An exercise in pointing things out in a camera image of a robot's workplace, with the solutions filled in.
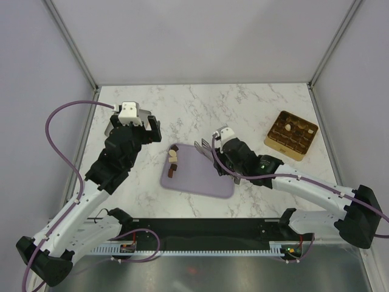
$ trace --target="robotic arm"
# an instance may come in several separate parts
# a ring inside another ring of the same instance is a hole
[[[27,264],[38,243],[45,240],[31,269],[51,287],[58,285],[90,250],[119,235],[122,225],[131,219],[120,209],[109,211],[109,216],[93,226],[84,230],[79,228],[127,178],[142,145],[161,141],[160,122],[154,116],[148,116],[151,130],[146,130],[138,115],[139,105],[136,102],[123,102],[115,106],[114,111],[110,119],[114,129],[105,140],[105,148],[97,161],[86,174],[81,198],[71,198],[45,228],[32,238],[23,236],[16,244]],[[46,236],[55,224],[58,224],[55,232]]]
[[[257,156],[246,143],[240,141],[229,127],[215,132],[221,147],[216,149],[218,160],[231,172],[241,175],[256,186],[281,190],[304,198],[326,211],[301,211],[287,209],[280,224],[289,226],[298,234],[316,233],[322,237],[341,236],[346,242],[359,247],[370,248],[377,230],[380,216],[346,198],[357,198],[380,211],[373,191],[365,186],[357,190],[335,186],[321,179],[305,175],[281,160],[269,156]],[[215,159],[215,168],[220,175],[230,175]],[[268,178],[251,179],[253,176]]]

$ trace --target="gray floor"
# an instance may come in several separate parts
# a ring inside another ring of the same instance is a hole
[[[102,257],[85,257],[79,271]],[[358,249],[314,246],[299,264],[264,257],[161,257],[149,263],[105,262],[68,277],[54,292],[371,291]]]

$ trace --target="purple mat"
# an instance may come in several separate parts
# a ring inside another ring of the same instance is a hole
[[[176,144],[177,171],[168,177],[170,163],[167,157],[160,177],[162,187],[180,192],[197,193],[199,195],[228,199],[233,195],[235,185],[229,176],[219,176],[212,162],[200,154],[195,146]]]

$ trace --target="marble countertop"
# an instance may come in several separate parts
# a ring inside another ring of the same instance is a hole
[[[232,84],[104,86],[100,102],[139,102],[160,120],[162,142],[142,147],[129,177],[101,204],[119,207],[132,217],[225,218],[279,217],[286,208],[320,210],[297,196],[257,187],[241,181],[229,199],[167,190],[160,175],[168,147],[173,143],[193,144],[228,124],[256,154],[269,154],[312,176],[334,183],[328,154],[319,131],[301,162],[294,161],[264,145],[264,139],[282,110],[318,125],[306,84]],[[112,112],[97,107],[85,148],[81,174],[85,174],[104,147],[105,129]]]

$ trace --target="gray wall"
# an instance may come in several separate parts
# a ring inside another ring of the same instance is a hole
[[[53,0],[99,85],[307,82],[353,0]]]
[[[59,105],[91,99],[92,90],[40,0],[0,1],[0,283],[21,291],[25,265],[15,243],[58,212],[68,166],[44,135]],[[68,108],[51,132],[73,158],[86,106]]]
[[[318,80],[323,110],[341,173],[349,186],[370,186],[389,214],[389,2],[362,4]],[[389,234],[382,221],[380,234]],[[384,277],[388,240],[375,239]]]

